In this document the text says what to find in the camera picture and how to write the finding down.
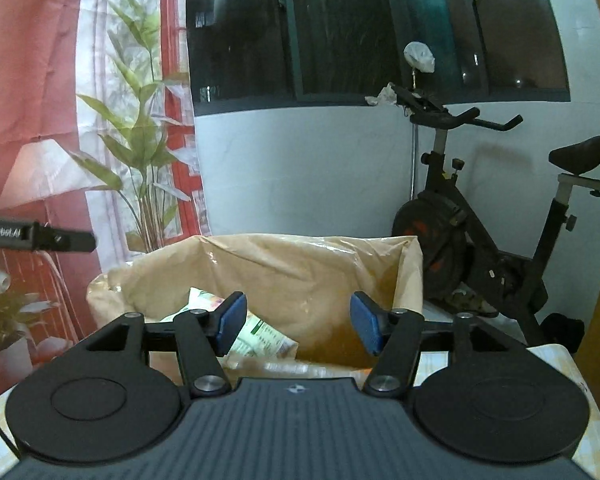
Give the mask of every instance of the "screw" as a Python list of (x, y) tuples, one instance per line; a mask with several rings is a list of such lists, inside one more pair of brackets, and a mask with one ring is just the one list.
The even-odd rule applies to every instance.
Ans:
[(216, 392), (224, 388), (226, 381), (217, 375), (203, 375), (193, 381), (193, 385), (201, 392)]
[(371, 379), (369, 386), (376, 392), (392, 392), (400, 387), (400, 381), (391, 375), (378, 375)]

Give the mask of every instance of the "checkered tablecloth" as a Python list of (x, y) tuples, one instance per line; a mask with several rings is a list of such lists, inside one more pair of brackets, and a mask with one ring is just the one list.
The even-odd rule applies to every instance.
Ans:
[[(591, 415), (587, 431), (580, 441), (573, 460), (593, 476), (593, 478), (600, 480), (600, 410), (593, 400), (593, 396), (582, 378), (578, 367), (563, 346), (544, 345), (529, 350), (572, 379), (586, 394), (591, 407)], [(446, 352), (424, 352), (420, 358), (415, 384), (421, 384), (431, 374), (446, 367), (447, 361), (448, 355)], [(10, 391), (7, 391), (0, 396), (0, 425), (11, 436), (4, 420), (4, 405), (9, 393)], [(0, 439), (0, 476), (6, 473), (15, 463), (16, 458)]]

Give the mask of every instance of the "black bike saddle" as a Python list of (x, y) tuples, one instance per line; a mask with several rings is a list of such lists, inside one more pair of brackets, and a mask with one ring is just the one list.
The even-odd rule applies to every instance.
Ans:
[(549, 153), (549, 162), (576, 175), (597, 168), (600, 165), (600, 135), (553, 150)]

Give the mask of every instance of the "white wall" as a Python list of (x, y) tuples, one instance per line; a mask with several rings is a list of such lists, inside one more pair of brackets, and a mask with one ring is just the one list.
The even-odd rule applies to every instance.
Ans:
[[(570, 103), (479, 104), (481, 117), (525, 122), (508, 133), (466, 126), (450, 133), (449, 159), (466, 166), (459, 186), (504, 250), (531, 256), (560, 172), (554, 148), (600, 134), (600, 12), (595, 0), (551, 0), (562, 38)], [(458, 112), (467, 108), (454, 105)], [(390, 234), (410, 186), (410, 124), (400, 108), (322, 107), (196, 118), (210, 224), (215, 234)], [(421, 152), (432, 132), (420, 129)], [(424, 171), (420, 166), (420, 181)], [(600, 168), (587, 175), (600, 178)], [(600, 199), (576, 189), (547, 272), (549, 304), (589, 322), (600, 290)]]

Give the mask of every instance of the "exercise bike console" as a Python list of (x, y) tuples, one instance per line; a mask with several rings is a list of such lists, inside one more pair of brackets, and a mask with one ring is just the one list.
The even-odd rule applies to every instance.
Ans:
[(425, 299), (455, 314), (458, 308), (452, 304), (453, 294), (464, 283), (478, 297), (476, 314), (504, 314), (518, 321), (529, 345), (545, 344), (546, 337), (535, 318), (548, 299), (542, 274), (562, 226), (566, 225), (569, 231), (575, 226), (576, 217), (566, 215), (573, 187), (585, 187), (600, 197), (600, 180), (581, 176), (600, 165), (600, 136), (549, 154), (549, 162), (569, 173), (558, 176), (558, 190), (538, 246), (533, 258), (527, 258), (499, 250), (456, 187), (464, 161), (453, 160), (451, 176), (443, 167), (449, 130), (472, 124), (506, 132), (523, 118), (517, 115), (504, 124), (485, 121), (478, 119), (480, 110), (476, 107), (454, 116), (420, 91), (395, 85), (393, 89), (397, 103), (411, 112), (411, 123), (436, 130), (433, 150), (421, 159), (428, 166), (425, 188), (400, 208), (392, 228), (393, 236), (418, 236), (423, 253)]

